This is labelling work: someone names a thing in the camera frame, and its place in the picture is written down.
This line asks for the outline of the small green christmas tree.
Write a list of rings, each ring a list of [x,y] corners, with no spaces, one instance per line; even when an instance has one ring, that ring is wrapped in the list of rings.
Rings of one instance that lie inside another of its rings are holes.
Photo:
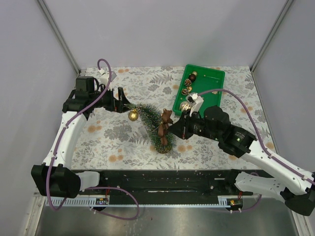
[[[163,113],[163,110],[159,110],[157,106],[153,104],[131,104],[130,110],[136,109],[141,122],[147,131],[148,137],[154,146],[155,150],[160,154],[168,153],[173,148],[173,142],[174,142],[174,135],[171,133],[167,133],[167,145],[162,146],[160,142],[160,137],[158,136],[158,128],[161,123],[161,114]]]

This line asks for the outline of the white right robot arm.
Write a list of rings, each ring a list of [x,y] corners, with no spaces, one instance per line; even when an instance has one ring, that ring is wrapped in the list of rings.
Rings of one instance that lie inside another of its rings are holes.
[[[309,216],[315,208],[315,175],[265,148],[256,136],[230,122],[229,115],[212,106],[201,116],[198,112],[182,112],[180,119],[168,128],[181,139],[192,135],[215,140],[221,150],[258,166],[270,178],[233,171],[224,182],[227,193],[253,192],[283,202],[290,210]]]

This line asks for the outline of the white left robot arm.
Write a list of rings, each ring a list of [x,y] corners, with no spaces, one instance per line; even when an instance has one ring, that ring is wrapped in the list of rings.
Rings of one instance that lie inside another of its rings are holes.
[[[71,91],[63,104],[62,120],[54,143],[41,165],[33,165],[31,176],[42,196],[75,198],[79,192],[90,188],[96,194],[102,194],[107,188],[105,180],[97,171],[75,173],[71,163],[78,138],[96,108],[109,112],[125,113],[130,102],[122,87],[118,96],[114,90],[106,87],[105,81],[79,76],[75,89]]]

